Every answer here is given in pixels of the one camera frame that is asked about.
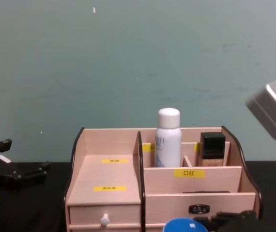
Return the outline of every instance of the yellow sticker with chinese text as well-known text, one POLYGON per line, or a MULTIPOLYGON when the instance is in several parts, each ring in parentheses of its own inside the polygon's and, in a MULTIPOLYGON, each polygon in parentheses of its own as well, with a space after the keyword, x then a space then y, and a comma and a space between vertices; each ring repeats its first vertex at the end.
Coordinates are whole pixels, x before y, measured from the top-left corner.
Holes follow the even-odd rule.
POLYGON ((126 186, 95 186, 93 188, 94 192, 102 191, 126 191, 126 186))
POLYGON ((102 163, 128 163, 128 159, 102 159, 102 163))
POLYGON ((175 169, 173 170, 173 175, 174 177, 204 178, 205 170, 175 169))

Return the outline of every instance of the drawer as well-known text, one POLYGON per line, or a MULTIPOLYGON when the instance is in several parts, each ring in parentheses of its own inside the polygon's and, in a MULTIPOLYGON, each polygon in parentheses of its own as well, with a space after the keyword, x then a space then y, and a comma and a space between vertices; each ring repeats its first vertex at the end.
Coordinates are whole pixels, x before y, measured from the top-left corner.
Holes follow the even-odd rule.
POLYGON ((146 232, 163 232, 165 224, 146 224, 146 232))
POLYGON ((69 225, 70 232, 141 232, 140 224, 69 225))
POLYGON ((140 232, 140 229, 85 229, 85 230, 71 230, 71 232, 140 232))
POLYGON ((69 212, 72 225, 100 224, 104 214, 108 214, 110 224, 140 224, 140 205, 72 206, 69 212))
POLYGON ((253 210, 255 193, 191 193, 191 194, 147 194, 146 224, 167 223, 174 218, 196 216, 211 217, 217 212, 240 213, 253 210), (210 206, 207 214, 190 214, 189 206, 210 206))

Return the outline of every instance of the drawer handle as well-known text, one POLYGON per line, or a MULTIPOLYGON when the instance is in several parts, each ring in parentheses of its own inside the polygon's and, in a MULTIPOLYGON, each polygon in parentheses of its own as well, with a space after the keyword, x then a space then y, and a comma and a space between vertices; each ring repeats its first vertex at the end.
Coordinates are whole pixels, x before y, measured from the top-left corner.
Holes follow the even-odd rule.
POLYGON ((206 204, 190 205, 188 212, 190 214, 208 214, 210 212, 210 206, 206 204))
POLYGON ((100 219, 100 224, 102 226, 106 226, 110 223, 110 220, 108 218, 108 214, 104 214, 104 216, 100 219))

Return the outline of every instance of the white bottle cap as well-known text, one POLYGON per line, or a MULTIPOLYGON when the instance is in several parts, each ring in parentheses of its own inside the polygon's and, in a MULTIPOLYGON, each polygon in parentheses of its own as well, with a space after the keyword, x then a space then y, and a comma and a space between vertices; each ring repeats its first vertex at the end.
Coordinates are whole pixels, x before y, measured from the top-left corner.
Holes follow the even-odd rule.
POLYGON ((158 111, 159 128, 176 129, 180 127, 180 111, 174 108, 163 108, 158 111))

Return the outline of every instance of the teal wall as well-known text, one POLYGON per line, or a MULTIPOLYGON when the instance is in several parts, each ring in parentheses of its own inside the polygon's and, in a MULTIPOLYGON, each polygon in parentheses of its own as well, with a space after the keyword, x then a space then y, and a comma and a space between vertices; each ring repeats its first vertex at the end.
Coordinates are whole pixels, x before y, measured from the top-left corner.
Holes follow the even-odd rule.
POLYGON ((276 160, 245 106, 273 80, 274 0, 0 0, 13 161, 68 161, 80 127, 156 127, 165 106, 184 127, 227 126, 247 160, 276 160))

